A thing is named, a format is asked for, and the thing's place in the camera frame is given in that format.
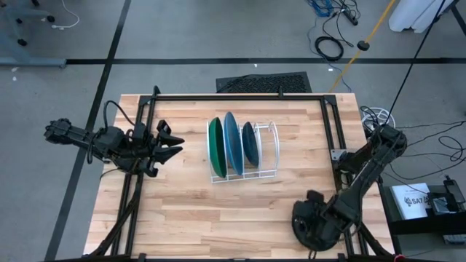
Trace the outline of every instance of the yellow pole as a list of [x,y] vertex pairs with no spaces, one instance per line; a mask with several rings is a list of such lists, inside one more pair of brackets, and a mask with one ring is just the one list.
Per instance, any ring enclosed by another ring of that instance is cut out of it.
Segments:
[[[376,24],[376,26],[374,27],[374,29],[372,30],[372,33],[366,38],[366,40],[364,40],[365,43],[369,43],[369,41],[372,39],[372,37],[374,37],[374,35],[376,34],[377,30],[379,29],[380,25],[382,24],[382,22],[384,21],[385,17],[387,16],[388,12],[390,11],[390,9],[392,9],[392,6],[393,4],[396,2],[396,0],[392,0],[390,1],[390,3],[388,4],[387,8],[385,8],[385,11],[384,13],[382,14],[382,16],[380,17],[379,19],[379,22]],[[348,62],[348,64],[345,65],[343,71],[338,75],[338,77],[336,78],[335,80],[335,83],[333,83],[333,86],[332,88],[329,89],[328,92],[333,92],[335,90],[335,87],[338,85],[338,83],[340,82],[341,78],[343,77],[343,75],[345,75],[345,73],[348,71],[348,69],[350,68],[351,64],[353,62],[355,62],[355,60],[360,56],[361,54],[361,50],[358,50],[358,52],[356,52],[356,55]]]

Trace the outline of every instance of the black floor line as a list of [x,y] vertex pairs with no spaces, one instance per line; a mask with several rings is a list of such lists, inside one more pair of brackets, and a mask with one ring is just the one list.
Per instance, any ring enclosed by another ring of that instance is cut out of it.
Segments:
[[463,31],[463,34],[466,36],[466,23],[463,20],[463,17],[460,15],[458,12],[457,6],[455,5],[454,7],[451,8],[451,12],[453,12],[453,16],[457,19],[457,22],[459,24],[459,27]]
[[[131,0],[125,0],[125,4],[123,5],[121,15],[119,16],[118,25],[116,26],[115,34],[111,42],[110,50],[108,51],[107,59],[103,60],[105,61],[105,66],[103,68],[102,77],[100,78],[94,101],[92,102],[92,107],[87,118],[87,131],[92,131],[94,128],[95,119],[100,108],[100,103],[102,102],[103,93],[105,92],[108,76],[110,75],[110,70],[113,65],[113,59],[117,53],[118,43],[122,35],[123,27],[125,26],[125,21],[130,5]],[[74,162],[73,170],[71,171],[71,177],[66,188],[65,196],[61,204],[60,212],[58,213],[58,218],[53,229],[52,238],[50,239],[49,247],[47,248],[47,253],[45,255],[46,261],[53,261],[57,256],[57,251],[60,247],[63,232],[65,231],[66,221],[68,220],[68,215],[70,213],[71,204],[73,203],[76,187],[78,186],[79,176],[81,175],[85,156],[86,151],[84,149],[79,149],[78,154],[76,155],[76,161]]]
[[[347,64],[351,58],[342,58],[333,64]],[[68,65],[103,65],[104,59],[69,59]],[[466,57],[439,57],[439,58],[359,58],[355,64],[464,64]],[[114,65],[218,65],[218,64],[326,64],[321,58],[116,58]]]

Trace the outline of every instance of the plate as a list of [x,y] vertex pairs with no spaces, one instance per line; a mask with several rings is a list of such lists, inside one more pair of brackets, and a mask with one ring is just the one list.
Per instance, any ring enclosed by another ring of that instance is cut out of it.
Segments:
[[241,137],[232,112],[226,113],[224,127],[226,156],[237,175],[242,175],[244,163],[242,160]]
[[221,177],[226,177],[226,159],[224,136],[221,129],[221,121],[218,117],[212,120],[209,124],[209,152],[210,163],[213,170]]
[[259,152],[257,150],[256,136],[254,135],[253,126],[246,122],[242,127],[242,147],[245,150],[246,158],[254,166],[259,166]]

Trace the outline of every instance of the chair wheel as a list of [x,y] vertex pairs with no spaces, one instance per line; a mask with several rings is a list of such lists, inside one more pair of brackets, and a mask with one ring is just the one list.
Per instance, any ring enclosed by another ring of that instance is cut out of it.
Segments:
[[24,39],[18,39],[17,42],[22,47],[25,47],[28,44]]

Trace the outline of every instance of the black cable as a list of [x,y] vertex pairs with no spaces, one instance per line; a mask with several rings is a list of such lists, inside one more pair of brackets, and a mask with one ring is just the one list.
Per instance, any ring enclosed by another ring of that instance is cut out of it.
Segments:
[[336,27],[337,27],[337,29],[339,29],[339,27],[338,27],[338,19],[340,18],[340,14],[341,14],[341,10],[338,11],[338,12],[333,13],[333,14],[322,24],[322,31],[323,31],[328,37],[331,37],[332,39],[335,39],[335,40],[337,40],[337,41],[345,42],[348,46],[354,47],[353,44],[351,44],[350,42],[348,42],[346,39],[343,38],[343,36],[341,35],[341,33],[340,33],[341,39],[337,39],[337,38],[333,37],[332,35],[330,35],[330,34],[327,32],[327,30],[325,29],[325,24],[326,24],[328,21],[332,20],[334,17],[337,17],[337,18],[336,18],[336,19],[337,19]]
[[[391,174],[389,174],[389,173],[387,173],[387,172],[383,172],[383,173],[384,173],[385,175],[388,175],[389,177],[395,179],[396,181],[402,183],[403,185],[408,186],[409,188],[411,188],[411,189],[413,189],[413,190],[415,190],[415,191],[421,192],[421,193],[425,194],[426,196],[428,196],[428,194],[427,194],[426,192],[424,192],[424,191],[422,191],[422,190],[419,190],[419,189],[417,189],[417,188],[414,188],[414,187],[410,186],[410,185],[407,184],[406,182],[403,182],[402,180],[400,180],[400,179],[394,177],[393,175],[391,175]],[[446,204],[448,204],[448,202],[447,202],[446,200],[443,200],[443,199],[440,199],[440,198],[437,198],[437,199],[440,200],[440,201],[442,201],[442,202],[445,202]]]
[[[315,17],[314,19],[314,25],[307,31],[307,40],[309,41],[309,50],[311,51],[311,53],[313,53],[314,55],[318,55],[320,56],[322,59],[324,59],[324,61],[328,64],[328,66],[332,67],[333,69],[337,70],[338,72],[343,72],[340,68],[332,65],[328,60],[327,58],[325,58],[324,56],[322,56],[321,54],[317,53],[317,52],[314,52],[314,50],[312,50],[312,40],[311,40],[311,32],[312,30],[317,26],[317,19],[319,17]],[[341,77],[341,81],[343,82],[343,84],[347,87],[348,91],[349,92],[352,92],[352,88],[345,82],[343,76]]]
[[408,146],[416,145],[417,143],[421,143],[422,141],[424,141],[424,140],[426,140],[426,139],[428,139],[428,138],[431,138],[431,137],[436,136],[436,135],[440,135],[441,133],[448,132],[448,131],[454,129],[455,127],[460,127],[460,126],[462,126],[465,122],[466,122],[466,121],[457,122],[458,124],[455,125],[455,126],[453,126],[453,127],[450,127],[450,128],[448,128],[448,129],[446,129],[446,130],[437,132],[437,133],[432,134],[432,135],[428,135],[427,137],[425,137],[425,138],[423,138],[423,139],[421,139],[421,140],[418,140],[418,141],[416,141],[416,142],[413,142],[413,143],[408,144]]
[[[455,148],[453,146],[447,146],[444,142],[442,142],[442,138],[445,139],[445,138],[448,138],[448,139],[451,139],[453,140],[459,147],[458,148]],[[425,178],[427,176],[430,176],[430,175],[434,175],[434,174],[437,174],[439,172],[443,172],[445,170],[449,170],[453,167],[456,167],[457,165],[463,163],[464,161],[466,161],[466,157],[462,158],[463,156],[463,153],[465,152],[466,148],[463,148],[462,144],[454,139],[453,137],[451,136],[448,136],[448,135],[444,135],[444,136],[441,136],[438,138],[438,141],[445,147],[447,148],[450,148],[450,149],[454,149],[454,150],[457,150],[456,152],[454,152],[453,154],[449,155],[449,154],[443,154],[443,153],[423,153],[423,154],[414,154],[414,155],[407,155],[407,156],[402,156],[402,157],[412,157],[412,156],[427,156],[427,155],[437,155],[437,156],[448,156],[450,158],[450,162],[457,162],[456,164],[453,164],[449,167],[445,167],[439,171],[435,171],[435,172],[430,172],[428,174],[424,174],[424,175],[420,175],[420,176],[417,176],[417,177],[414,177],[414,178],[405,178],[401,175],[399,175],[394,169],[393,169],[393,166],[392,164],[390,163],[389,166],[390,166],[390,169],[392,170],[392,172],[397,175],[399,178],[402,178],[404,180],[416,180],[418,178]]]
[[434,124],[420,124],[417,126],[412,126],[412,127],[397,127],[398,129],[411,129],[411,128],[418,128],[418,127],[432,127],[435,125],[452,125],[452,124],[459,124],[459,123],[464,123],[466,121],[457,121],[457,122],[452,122],[452,123],[434,123]]
[[307,259],[308,260],[314,260],[316,255],[317,255],[317,251],[309,250],[309,255],[307,256]]
[[374,122],[374,124],[379,124],[379,118],[377,117],[377,114],[374,112],[374,110],[372,110],[368,106],[361,106],[361,107],[359,107],[359,109],[362,112],[365,112],[365,113],[369,114],[369,116],[371,116],[372,122]]
[[350,42],[348,42],[341,34],[340,27],[339,27],[339,24],[338,24],[338,20],[340,19],[340,14],[341,14],[341,12],[339,12],[338,15],[336,16],[336,30],[338,30],[338,34],[341,37],[341,41],[347,43],[347,45],[350,46],[350,47],[354,47],[354,45],[351,44]]
[[420,253],[413,254],[413,255],[405,255],[405,258],[411,258],[411,257],[414,257],[416,255],[423,255],[425,253],[429,253],[429,252],[432,252],[432,251],[435,251],[435,250],[428,250],[428,251],[420,252]]
[[118,168],[114,168],[114,169],[111,169],[111,170],[108,170],[108,171],[103,172],[102,175],[100,175],[99,180],[102,180],[102,178],[103,178],[104,175],[106,175],[106,174],[108,174],[108,173],[110,173],[110,172],[113,172],[113,171],[117,171],[117,170],[118,170]]
[[356,8],[356,10],[353,10],[353,9],[349,9],[349,12],[354,12],[355,13],[355,18],[356,19],[359,19],[361,17],[361,12],[359,11],[359,8],[358,8],[358,3],[356,2],[356,0],[350,0],[351,2],[353,2],[353,4],[347,4],[346,3],[346,0],[340,0],[341,2],[341,7],[343,6],[346,6],[347,9],[349,9],[348,7],[354,7]]
[[[332,41],[333,43],[335,43],[338,48],[340,49],[340,53],[337,55],[337,56],[330,56],[330,55],[327,55],[325,54],[320,48],[319,48],[319,45],[322,41]],[[339,60],[340,58],[343,57],[343,54],[344,54],[344,49],[343,49],[343,45],[341,45],[340,41],[336,40],[334,37],[332,36],[320,36],[320,37],[317,37],[315,39],[315,50],[317,51],[317,53],[319,53],[319,55],[321,55],[322,57],[324,57],[327,61],[331,61],[331,62],[334,62],[334,61],[337,61]]]
[[393,111],[393,108],[395,107],[396,101],[398,100],[398,97],[400,96],[401,90],[403,90],[403,87],[405,86],[406,80],[408,79],[408,76],[411,73],[411,69],[413,68],[414,61],[416,60],[417,55],[419,54],[419,52],[421,52],[421,48],[424,45],[424,42],[427,39],[427,36],[429,35],[430,30],[432,30],[432,26],[434,25],[435,19],[438,17],[438,14],[440,14],[440,11],[442,10],[443,4],[445,4],[445,0],[442,0],[442,4],[440,5],[437,12],[435,13],[434,20],[429,25],[429,28],[427,29],[427,33],[424,35],[424,38],[422,38],[422,42],[419,45],[419,47],[418,47],[418,49],[416,51],[416,54],[414,55],[414,58],[411,61],[411,64],[409,65],[409,69],[408,69],[408,72],[405,75],[405,79],[403,80],[403,83],[401,83],[400,89],[398,90],[398,92],[397,92],[397,94],[395,96],[395,100],[393,101],[392,107],[390,108],[390,111],[388,113],[388,117],[387,117],[387,120],[385,121],[385,124],[388,122],[388,119],[390,119],[390,116],[392,115],[392,111]]
[[123,114],[123,116],[125,116],[126,120],[131,124],[131,125],[135,125],[133,123],[133,121],[131,121],[131,119],[128,117],[128,115],[125,113],[125,111],[123,110],[123,108],[121,108],[117,102],[115,101],[112,101],[112,100],[108,100],[105,102],[105,104],[103,105],[103,126],[104,128],[99,128],[99,130],[94,133],[94,135],[92,135],[92,137],[90,138],[90,141],[89,141],[89,146],[87,147],[87,151],[86,151],[86,160],[87,160],[87,163],[88,164],[92,164],[92,158],[93,158],[93,155],[92,155],[92,150],[93,150],[93,147],[94,146],[94,140],[98,137],[100,137],[101,135],[107,133],[107,130],[108,130],[108,121],[107,121],[107,107],[109,105],[109,103],[112,103],[114,104]]
[[113,100],[108,100],[107,102],[105,102],[105,104],[103,105],[103,124],[104,124],[104,128],[105,128],[105,131],[107,132],[107,129],[108,129],[108,122],[107,122],[107,107],[109,105],[109,103],[112,103],[114,104],[123,114],[123,116],[125,116],[126,120],[132,125],[134,126],[134,123],[133,121],[131,121],[131,119],[128,117],[128,115],[125,113],[125,111],[123,110],[123,108],[121,108],[117,102],[113,101]]

